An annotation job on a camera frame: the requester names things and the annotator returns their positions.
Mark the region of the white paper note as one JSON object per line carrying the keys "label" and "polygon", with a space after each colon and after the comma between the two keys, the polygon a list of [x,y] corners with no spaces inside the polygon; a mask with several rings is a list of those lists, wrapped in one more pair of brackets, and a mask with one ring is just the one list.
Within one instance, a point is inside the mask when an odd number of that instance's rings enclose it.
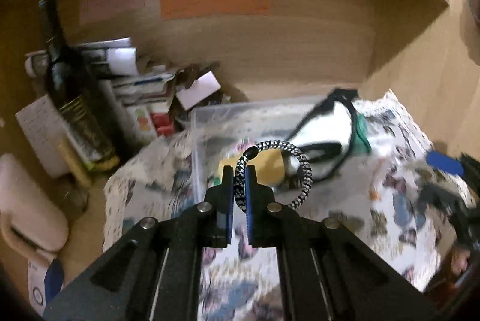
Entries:
{"label": "white paper note", "polygon": [[55,137],[64,134],[64,122],[50,97],[44,95],[18,111],[16,120],[49,177],[66,175],[68,166],[54,144]]}

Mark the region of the butterfly print tablecloth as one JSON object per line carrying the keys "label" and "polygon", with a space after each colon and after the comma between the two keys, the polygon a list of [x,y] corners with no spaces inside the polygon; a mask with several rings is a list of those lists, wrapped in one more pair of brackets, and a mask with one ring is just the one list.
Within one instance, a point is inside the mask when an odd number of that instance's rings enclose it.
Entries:
{"label": "butterfly print tablecloth", "polygon": [[[435,183],[475,201],[466,183],[425,163],[431,141],[393,92],[376,101],[355,102],[366,117],[370,155],[351,156],[334,178],[318,183],[299,213],[339,220],[416,289],[424,290],[439,269],[455,234],[443,213],[420,210],[422,186]],[[105,248],[146,216],[172,219],[199,203],[194,199],[192,136],[189,129],[160,137],[110,177],[104,189]],[[238,155],[221,159],[219,169]],[[208,182],[217,184],[219,175]],[[246,241],[245,215],[234,214],[233,239],[203,256],[201,320],[280,320],[280,283],[274,250],[255,250]]]}

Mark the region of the dark wine bottle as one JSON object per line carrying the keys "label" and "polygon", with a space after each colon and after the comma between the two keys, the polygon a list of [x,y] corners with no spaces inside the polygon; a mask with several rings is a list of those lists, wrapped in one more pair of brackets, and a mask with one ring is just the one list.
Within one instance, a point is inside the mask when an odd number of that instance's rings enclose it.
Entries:
{"label": "dark wine bottle", "polygon": [[105,120],[107,108],[80,53],[65,39],[56,0],[40,0],[41,32],[49,55],[45,87],[67,136],[90,171],[107,172],[120,162]]}

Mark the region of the clear plastic storage box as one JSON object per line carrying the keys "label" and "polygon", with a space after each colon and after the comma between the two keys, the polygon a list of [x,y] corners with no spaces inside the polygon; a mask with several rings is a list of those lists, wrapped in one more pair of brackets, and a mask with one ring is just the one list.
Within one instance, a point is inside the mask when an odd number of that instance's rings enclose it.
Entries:
{"label": "clear plastic storage box", "polygon": [[212,105],[194,110],[191,123],[194,199],[201,201],[208,182],[220,174],[221,159],[236,156],[258,142],[287,141],[303,117],[326,96]]}

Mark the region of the stack of papers and books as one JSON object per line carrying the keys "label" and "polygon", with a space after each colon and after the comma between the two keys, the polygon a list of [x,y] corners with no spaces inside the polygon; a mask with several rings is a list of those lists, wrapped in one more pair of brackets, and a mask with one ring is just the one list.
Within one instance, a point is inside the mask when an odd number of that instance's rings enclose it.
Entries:
{"label": "stack of papers and books", "polygon": [[[125,124],[129,114],[120,117],[110,106],[112,99],[116,104],[124,106],[145,105],[148,102],[161,101],[166,111],[173,99],[175,73],[162,71],[159,73],[141,74],[137,65],[137,49],[130,45],[129,38],[82,44],[72,47],[84,60],[86,69],[97,84],[97,89],[107,108],[105,120],[111,125],[110,139],[115,151],[121,157],[135,142],[129,135],[134,131],[133,124]],[[49,62],[47,49],[27,55],[26,72],[33,78],[43,79],[45,93],[45,72]]]}

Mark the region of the small white cardboard box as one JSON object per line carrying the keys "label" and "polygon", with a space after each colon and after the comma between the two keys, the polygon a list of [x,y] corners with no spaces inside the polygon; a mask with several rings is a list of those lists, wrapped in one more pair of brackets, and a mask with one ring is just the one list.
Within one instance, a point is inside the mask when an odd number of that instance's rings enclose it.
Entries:
{"label": "small white cardboard box", "polygon": [[197,78],[190,88],[181,88],[176,92],[176,99],[185,111],[191,110],[199,102],[221,89],[221,85],[212,71]]}

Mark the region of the green fabric scrunchie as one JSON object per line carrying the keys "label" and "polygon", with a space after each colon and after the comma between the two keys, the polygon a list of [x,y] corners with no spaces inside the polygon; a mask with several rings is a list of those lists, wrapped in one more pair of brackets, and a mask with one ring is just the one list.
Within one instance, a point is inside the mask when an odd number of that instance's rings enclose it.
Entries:
{"label": "green fabric scrunchie", "polygon": [[372,147],[368,141],[368,123],[363,114],[358,113],[356,116],[355,131],[352,155],[370,155],[372,152]]}

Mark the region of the yellow sponge block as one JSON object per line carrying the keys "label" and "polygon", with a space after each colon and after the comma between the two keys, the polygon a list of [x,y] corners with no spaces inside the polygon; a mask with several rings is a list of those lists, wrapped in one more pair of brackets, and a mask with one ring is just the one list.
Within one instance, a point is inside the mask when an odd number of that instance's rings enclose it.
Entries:
{"label": "yellow sponge block", "polygon": [[266,186],[277,186],[285,178],[285,167],[281,150],[266,150],[260,152],[248,162],[256,168],[257,181]]}

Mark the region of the beige cylindrical roll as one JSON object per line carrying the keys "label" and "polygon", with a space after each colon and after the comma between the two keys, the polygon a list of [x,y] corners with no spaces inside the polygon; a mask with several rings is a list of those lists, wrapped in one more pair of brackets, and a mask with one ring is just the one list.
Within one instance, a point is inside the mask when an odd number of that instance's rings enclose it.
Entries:
{"label": "beige cylindrical roll", "polygon": [[37,253],[61,250],[68,240],[66,216],[11,153],[1,155],[1,234],[28,260],[47,266]]}

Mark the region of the black white fabric headband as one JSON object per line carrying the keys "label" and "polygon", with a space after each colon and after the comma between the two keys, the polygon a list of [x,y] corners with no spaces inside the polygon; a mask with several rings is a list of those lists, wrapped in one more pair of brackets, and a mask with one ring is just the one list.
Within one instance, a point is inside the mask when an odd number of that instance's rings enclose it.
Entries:
{"label": "black white fabric headband", "polygon": [[306,156],[312,181],[331,179],[352,155],[358,114],[355,89],[335,88],[315,104],[286,139]]}

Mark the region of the orange sticky note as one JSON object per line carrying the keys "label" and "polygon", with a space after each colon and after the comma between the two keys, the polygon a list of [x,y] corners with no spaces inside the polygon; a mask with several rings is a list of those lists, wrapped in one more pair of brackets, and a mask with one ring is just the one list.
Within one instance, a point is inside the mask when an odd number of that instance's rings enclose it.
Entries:
{"label": "orange sticky note", "polygon": [[266,15],[271,0],[160,0],[162,20],[212,15]]}

